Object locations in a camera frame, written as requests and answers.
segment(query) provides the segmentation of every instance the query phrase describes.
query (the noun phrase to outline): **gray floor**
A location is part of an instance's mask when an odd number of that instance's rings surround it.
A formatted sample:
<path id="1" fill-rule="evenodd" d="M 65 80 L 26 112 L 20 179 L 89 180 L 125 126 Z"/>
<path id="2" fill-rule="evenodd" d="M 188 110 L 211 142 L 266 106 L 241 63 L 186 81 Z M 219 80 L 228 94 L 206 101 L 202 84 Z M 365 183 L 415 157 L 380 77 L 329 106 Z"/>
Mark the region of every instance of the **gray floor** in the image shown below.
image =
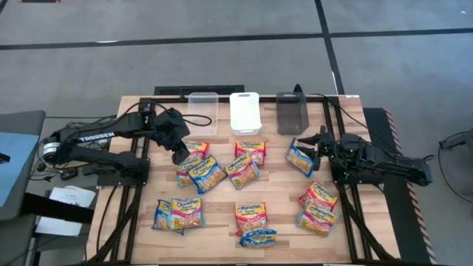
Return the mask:
<path id="1" fill-rule="evenodd" d="M 331 32 L 473 27 L 470 1 L 322 3 Z M 310 0 L 8 1 L 0 14 L 0 44 L 320 32 Z M 337 38 L 333 46 L 345 92 L 391 110 L 405 154 L 435 154 L 439 140 L 472 127 L 472 34 Z M 154 86 L 239 83 L 275 93 L 300 83 L 307 93 L 336 93 L 322 39 L 0 51 L 0 62 L 0 112 L 110 115 L 121 95 L 150 95 Z M 67 122 L 47 120 L 43 134 Z M 443 154 L 452 185 L 473 196 L 471 159 L 464 147 Z M 447 188 L 436 161 L 431 166 L 434 183 L 416 191 L 438 262 L 470 265 L 473 206 Z M 28 190 L 94 183 L 54 180 Z M 46 252 L 41 265 L 78 262 L 81 245 Z"/>

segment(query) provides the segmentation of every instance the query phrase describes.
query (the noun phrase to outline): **white paper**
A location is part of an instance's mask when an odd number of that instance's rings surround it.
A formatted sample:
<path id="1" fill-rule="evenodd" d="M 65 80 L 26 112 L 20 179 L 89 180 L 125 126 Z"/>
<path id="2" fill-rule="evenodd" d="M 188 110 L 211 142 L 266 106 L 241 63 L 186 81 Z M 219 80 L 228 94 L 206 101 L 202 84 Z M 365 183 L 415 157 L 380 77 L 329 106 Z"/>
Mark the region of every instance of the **white paper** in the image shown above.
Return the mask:
<path id="1" fill-rule="evenodd" d="M 72 185 L 68 185 L 66 188 L 54 188 L 50 195 L 51 200 L 57 200 L 85 208 L 90 206 L 94 197 L 94 191 L 88 191 Z M 67 222 L 61 219 L 42 217 L 36 227 L 36 233 L 77 236 L 81 232 L 81 227 L 82 224 L 78 222 Z"/>

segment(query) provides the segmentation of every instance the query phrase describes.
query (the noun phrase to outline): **wooden tabletop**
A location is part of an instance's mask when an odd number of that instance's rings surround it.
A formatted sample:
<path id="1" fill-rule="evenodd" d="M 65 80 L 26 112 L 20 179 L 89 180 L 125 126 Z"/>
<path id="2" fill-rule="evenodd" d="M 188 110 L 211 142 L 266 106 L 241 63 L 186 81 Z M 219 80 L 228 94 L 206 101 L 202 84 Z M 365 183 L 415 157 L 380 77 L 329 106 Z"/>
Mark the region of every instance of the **wooden tabletop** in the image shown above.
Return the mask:
<path id="1" fill-rule="evenodd" d="M 137 103 L 140 97 L 143 96 L 123 96 L 118 114 L 123 113 L 133 103 Z M 347 112 L 366 124 L 358 96 L 340 96 L 339 100 Z M 164 106 L 174 107 L 183 114 L 187 113 L 186 103 L 164 103 Z M 332 182 L 327 159 L 322 159 L 320 170 L 314 171 L 310 178 L 304 176 L 286 161 L 285 153 L 293 136 L 277 134 L 275 103 L 260 104 L 262 128 L 256 136 L 233 136 L 230 128 L 229 110 L 228 103 L 219 104 L 216 136 L 187 137 L 185 140 L 208 141 L 211 144 L 208 154 L 212 154 L 222 166 L 229 164 L 234 159 L 236 141 L 266 141 L 267 157 L 265 166 L 260 168 L 261 176 L 257 181 L 248 183 L 239 191 L 235 190 L 230 180 L 223 180 L 204 194 L 203 213 L 207 223 L 206 227 L 188 229 L 184 236 L 170 231 L 154 231 L 151 226 L 158 199 L 194 197 L 197 195 L 197 190 L 194 186 L 177 187 L 171 153 L 151 142 L 149 146 L 151 170 L 148 184 L 143 188 L 141 197 L 132 264 L 350 262 L 342 217 L 339 218 L 336 228 L 325 238 L 296 227 L 297 216 L 302 210 L 297 204 L 297 199 L 307 190 L 312 181 L 319 181 L 329 191 L 338 195 Z M 314 135 L 319 131 L 320 125 L 325 124 L 321 103 L 307 103 L 307 110 L 310 126 L 300 137 Z M 331 114 L 334 130 L 338 132 L 335 112 L 332 110 Z M 370 139 L 367 129 L 363 126 L 345 114 L 343 114 L 343 119 L 346 132 L 358 134 L 365 140 Z M 128 151 L 130 145 L 131 140 L 116 137 L 112 141 L 110 152 Z M 384 195 L 373 185 L 359 185 L 358 188 L 368 228 L 389 253 L 399 257 Z M 103 188 L 98 194 L 95 215 L 87 242 L 88 257 L 95 254 L 98 226 L 111 190 L 111 188 Z M 117 189 L 106 213 L 100 246 L 115 228 L 121 191 L 122 188 Z M 235 236 L 237 231 L 234 218 L 235 202 L 266 202 L 268 227 L 278 232 L 274 247 L 247 249 L 239 246 L 239 237 Z M 334 212 L 341 214 L 339 202 L 334 208 Z M 362 258 L 363 251 L 359 231 L 355 224 L 353 227 L 358 257 Z M 125 228 L 120 242 L 119 259 L 124 257 L 127 233 L 128 228 Z"/>

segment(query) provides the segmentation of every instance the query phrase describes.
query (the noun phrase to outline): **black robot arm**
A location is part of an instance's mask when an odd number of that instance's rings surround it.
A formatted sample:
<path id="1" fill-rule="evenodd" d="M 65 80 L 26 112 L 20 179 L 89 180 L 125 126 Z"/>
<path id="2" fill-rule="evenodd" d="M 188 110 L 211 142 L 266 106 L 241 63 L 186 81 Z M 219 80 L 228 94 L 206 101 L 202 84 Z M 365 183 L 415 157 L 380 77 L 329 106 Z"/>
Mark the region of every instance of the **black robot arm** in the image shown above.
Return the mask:
<path id="1" fill-rule="evenodd" d="M 350 177 L 342 182 L 376 185 L 382 183 L 385 174 L 405 177 L 421 186 L 432 182 L 430 167 L 424 159 L 389 153 L 356 134 L 346 133 L 340 140 L 335 141 L 333 136 L 326 132 L 325 126 L 322 126 L 318 134 L 298 141 L 312 146 L 318 145 L 316 150 L 298 147 L 313 159 L 314 170 L 319 169 L 320 157 L 331 157 L 335 169 Z"/>
<path id="2" fill-rule="evenodd" d="M 189 154 L 182 141 L 189 134 L 183 116 L 173 108 L 158 115 L 155 111 L 130 112 L 106 123 L 60 129 L 44 141 L 43 154 L 44 160 L 54 166 L 73 160 L 100 163 L 129 176 L 145 168 L 146 158 L 136 158 L 130 151 L 114 154 L 79 144 L 111 137 L 148 137 L 165 150 L 173 151 L 173 163 L 179 164 Z"/>

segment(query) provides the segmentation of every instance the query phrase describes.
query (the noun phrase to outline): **ramen noodle bag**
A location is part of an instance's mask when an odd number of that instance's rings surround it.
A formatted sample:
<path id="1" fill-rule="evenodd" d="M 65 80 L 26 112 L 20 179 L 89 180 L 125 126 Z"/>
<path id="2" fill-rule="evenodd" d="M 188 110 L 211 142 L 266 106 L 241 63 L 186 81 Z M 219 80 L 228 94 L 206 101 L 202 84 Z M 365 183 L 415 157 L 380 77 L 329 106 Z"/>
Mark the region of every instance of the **ramen noodle bag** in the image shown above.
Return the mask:
<path id="1" fill-rule="evenodd" d="M 313 161 L 304 152 L 297 149 L 300 144 L 296 138 L 290 143 L 289 150 L 286 153 L 286 159 L 295 166 L 298 170 L 305 174 L 306 177 L 310 177 L 313 171 Z"/>
<path id="2" fill-rule="evenodd" d="M 235 220 L 237 236 L 241 236 L 246 231 L 266 228 L 268 217 L 266 215 L 266 204 L 235 204 Z"/>
<path id="3" fill-rule="evenodd" d="M 256 229 L 246 232 L 239 241 L 244 248 L 268 248 L 276 242 L 273 229 Z"/>
<path id="4" fill-rule="evenodd" d="M 191 178 L 187 175 L 187 171 L 191 170 L 195 166 L 198 166 L 202 162 L 202 159 L 198 156 L 188 158 L 183 163 L 176 167 L 177 175 L 177 186 L 184 188 L 188 185 L 192 185 Z"/>
<path id="5" fill-rule="evenodd" d="M 171 203 L 158 199 L 152 229 L 169 230 L 169 214 L 171 214 Z M 177 229 L 174 232 L 184 235 L 184 229 Z"/>
<path id="6" fill-rule="evenodd" d="M 238 158 L 248 152 L 258 166 L 263 166 L 265 164 L 266 142 L 252 143 L 239 141 L 235 143 L 235 158 Z"/>
<path id="7" fill-rule="evenodd" d="M 340 214 L 320 208 L 312 200 L 308 200 L 297 219 L 297 226 L 319 236 L 328 236 L 329 232 L 334 229 L 339 216 Z"/>
<path id="8" fill-rule="evenodd" d="M 187 174 L 197 186 L 199 194 L 204 194 L 227 176 L 213 156 L 209 156 L 198 166 L 187 171 Z"/>
<path id="9" fill-rule="evenodd" d="M 204 160 L 205 155 L 207 154 L 207 150 L 210 147 L 209 143 L 200 143 L 197 141 L 185 141 L 184 142 L 187 149 L 189 150 L 189 158 L 193 157 L 200 157 L 200 159 Z"/>
<path id="10" fill-rule="evenodd" d="M 195 141 L 186 141 L 184 143 L 189 150 L 189 156 L 176 167 L 177 186 L 180 188 L 192 185 L 192 180 L 186 172 L 204 160 L 208 147 L 210 147 L 209 143 Z"/>
<path id="11" fill-rule="evenodd" d="M 200 197 L 190 199 L 172 199 L 171 215 L 169 215 L 169 227 L 172 230 L 183 230 L 205 226 L 202 214 L 202 199 Z"/>
<path id="12" fill-rule="evenodd" d="M 299 198 L 300 206 L 304 207 L 307 200 L 312 200 L 320 208 L 332 211 L 337 203 L 337 197 L 334 197 L 319 182 L 314 181 L 307 191 Z"/>
<path id="13" fill-rule="evenodd" d="M 259 169 L 249 153 L 236 158 L 230 165 L 225 167 L 230 181 L 236 189 L 241 189 L 252 179 L 259 177 Z"/>

